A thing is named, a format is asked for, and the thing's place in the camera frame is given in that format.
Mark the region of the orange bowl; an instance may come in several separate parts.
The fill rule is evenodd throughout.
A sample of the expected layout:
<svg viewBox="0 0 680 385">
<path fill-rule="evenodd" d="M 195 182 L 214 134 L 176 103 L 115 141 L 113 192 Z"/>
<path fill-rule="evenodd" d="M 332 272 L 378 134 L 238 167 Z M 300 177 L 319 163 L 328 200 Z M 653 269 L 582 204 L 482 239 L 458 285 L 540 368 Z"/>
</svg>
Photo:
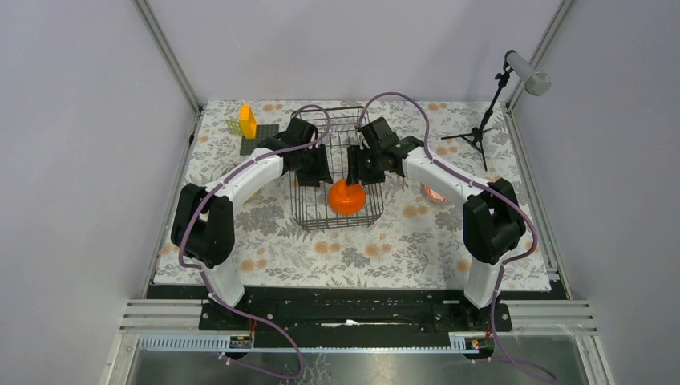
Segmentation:
<svg viewBox="0 0 680 385">
<path fill-rule="evenodd" d="M 327 197 L 330 208 L 345 216 L 359 213 L 366 206 L 366 201 L 365 189 L 360 184 L 348 184 L 345 179 L 334 183 Z"/>
</svg>

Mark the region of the red white patterned bowl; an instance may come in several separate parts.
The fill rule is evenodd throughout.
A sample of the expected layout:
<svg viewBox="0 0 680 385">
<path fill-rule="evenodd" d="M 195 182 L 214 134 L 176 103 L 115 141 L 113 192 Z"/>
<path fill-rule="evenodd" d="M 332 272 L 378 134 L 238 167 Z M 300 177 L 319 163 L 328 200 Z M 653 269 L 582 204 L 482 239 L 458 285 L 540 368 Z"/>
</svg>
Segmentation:
<svg viewBox="0 0 680 385">
<path fill-rule="evenodd" d="M 448 204 L 449 200 L 446 197 L 443 197 L 439 193 L 437 193 L 435 190 L 433 190 L 430 186 L 424 185 L 423 190 L 425 194 L 434 202 L 438 204 Z"/>
</svg>

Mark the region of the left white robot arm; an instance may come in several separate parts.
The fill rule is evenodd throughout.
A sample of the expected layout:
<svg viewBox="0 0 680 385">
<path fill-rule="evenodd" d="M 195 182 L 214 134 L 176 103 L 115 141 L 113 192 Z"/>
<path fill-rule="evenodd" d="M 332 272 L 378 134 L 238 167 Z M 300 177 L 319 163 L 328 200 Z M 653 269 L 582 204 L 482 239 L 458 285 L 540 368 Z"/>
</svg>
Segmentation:
<svg viewBox="0 0 680 385">
<path fill-rule="evenodd" d="M 227 260 L 236 244 L 236 211 L 259 189 L 291 171 L 320 165 L 325 132 L 293 117 L 283 132 L 261 141 L 241 164 L 205 186 L 187 184 L 172 223 L 171 241 L 179 262 L 203 278 L 209 296 L 221 304 L 218 319 L 231 330 L 248 321 L 240 302 L 245 287 Z"/>
</svg>

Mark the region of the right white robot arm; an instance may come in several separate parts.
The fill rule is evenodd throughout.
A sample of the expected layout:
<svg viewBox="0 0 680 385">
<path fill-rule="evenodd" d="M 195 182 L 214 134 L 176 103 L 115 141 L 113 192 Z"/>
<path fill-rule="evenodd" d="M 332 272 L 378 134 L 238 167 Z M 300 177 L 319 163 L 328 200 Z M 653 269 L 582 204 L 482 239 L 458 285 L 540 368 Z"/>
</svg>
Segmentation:
<svg viewBox="0 0 680 385">
<path fill-rule="evenodd" d="M 469 302 L 461 306 L 459 317 L 468 329 L 482 329 L 492 319 L 489 306 L 500 287 L 501 262 L 527 230 L 512 184 L 504 179 L 484 183 L 435 156 L 422 140 L 399 138 L 384 118 L 356 130 L 362 140 L 348 148 L 349 183 L 381 183 L 386 173 L 394 173 L 432 188 L 457 205 L 463 243 L 472 257 L 463 290 Z"/>
</svg>

